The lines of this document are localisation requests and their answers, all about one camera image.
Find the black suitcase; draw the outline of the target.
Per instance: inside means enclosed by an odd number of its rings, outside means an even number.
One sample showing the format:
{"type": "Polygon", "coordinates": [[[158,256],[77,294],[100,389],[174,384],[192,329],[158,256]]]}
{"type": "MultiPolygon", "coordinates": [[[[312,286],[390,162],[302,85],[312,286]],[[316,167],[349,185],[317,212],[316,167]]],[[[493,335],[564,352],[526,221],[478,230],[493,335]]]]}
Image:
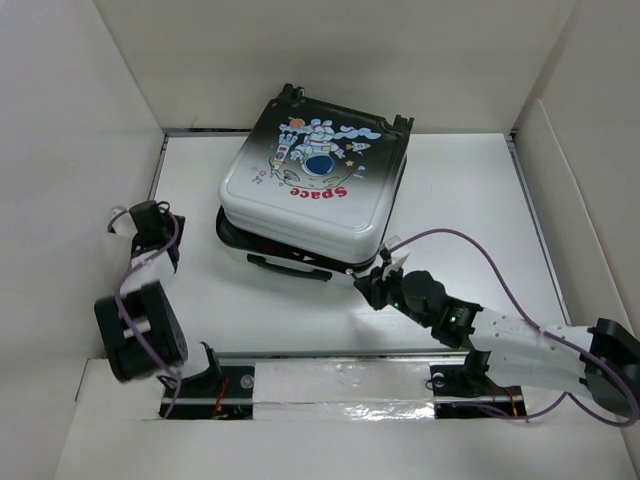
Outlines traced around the black suitcase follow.
{"type": "Polygon", "coordinates": [[[329,281],[375,262],[414,120],[339,106],[287,83],[270,99],[220,187],[216,233],[244,259],[329,281]],[[259,241],[290,247],[279,255],[259,241]]]}

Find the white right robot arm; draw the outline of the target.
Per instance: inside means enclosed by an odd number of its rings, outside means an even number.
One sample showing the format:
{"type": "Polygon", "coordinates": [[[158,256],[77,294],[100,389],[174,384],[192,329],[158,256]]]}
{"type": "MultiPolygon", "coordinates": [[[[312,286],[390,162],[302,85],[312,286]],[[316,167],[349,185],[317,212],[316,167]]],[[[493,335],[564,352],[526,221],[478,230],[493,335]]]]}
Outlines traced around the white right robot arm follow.
{"type": "Polygon", "coordinates": [[[474,393],[532,386],[586,398],[621,417],[639,410],[639,341],[613,320],[534,327],[448,295],[427,271],[376,267],[353,285],[374,310],[393,307],[439,343],[467,351],[462,381],[474,393]]]}

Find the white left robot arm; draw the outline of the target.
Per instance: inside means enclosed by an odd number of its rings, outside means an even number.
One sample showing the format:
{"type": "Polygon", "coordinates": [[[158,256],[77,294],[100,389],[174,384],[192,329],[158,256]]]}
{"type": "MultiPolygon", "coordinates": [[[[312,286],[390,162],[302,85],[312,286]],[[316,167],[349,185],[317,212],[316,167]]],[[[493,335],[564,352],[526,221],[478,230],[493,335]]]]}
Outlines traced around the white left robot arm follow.
{"type": "Polygon", "coordinates": [[[164,284],[178,272],[185,218],[166,202],[145,201],[112,216],[110,234],[131,240],[129,266],[94,314],[115,378],[129,382],[161,375],[179,382],[188,347],[164,284]]]}

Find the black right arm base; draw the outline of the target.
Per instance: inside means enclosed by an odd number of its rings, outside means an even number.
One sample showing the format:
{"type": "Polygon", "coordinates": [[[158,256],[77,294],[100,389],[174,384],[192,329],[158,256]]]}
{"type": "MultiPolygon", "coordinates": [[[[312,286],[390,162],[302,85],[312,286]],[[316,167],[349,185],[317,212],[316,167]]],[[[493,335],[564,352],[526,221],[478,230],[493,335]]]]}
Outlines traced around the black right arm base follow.
{"type": "Polygon", "coordinates": [[[527,414],[519,386],[498,386],[488,376],[488,352],[470,352],[461,364],[430,366],[425,387],[433,394],[435,418],[516,418],[527,414]]]}

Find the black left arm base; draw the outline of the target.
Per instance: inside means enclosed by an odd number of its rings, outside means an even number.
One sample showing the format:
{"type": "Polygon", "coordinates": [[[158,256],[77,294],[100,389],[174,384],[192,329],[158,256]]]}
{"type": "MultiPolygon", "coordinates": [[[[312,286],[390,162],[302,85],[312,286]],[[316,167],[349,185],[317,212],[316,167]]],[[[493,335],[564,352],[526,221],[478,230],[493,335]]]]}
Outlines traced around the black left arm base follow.
{"type": "Polygon", "coordinates": [[[158,376],[164,387],[159,416],[168,420],[249,420],[253,418],[255,366],[221,364],[206,342],[207,367],[181,379],[158,376]]]}

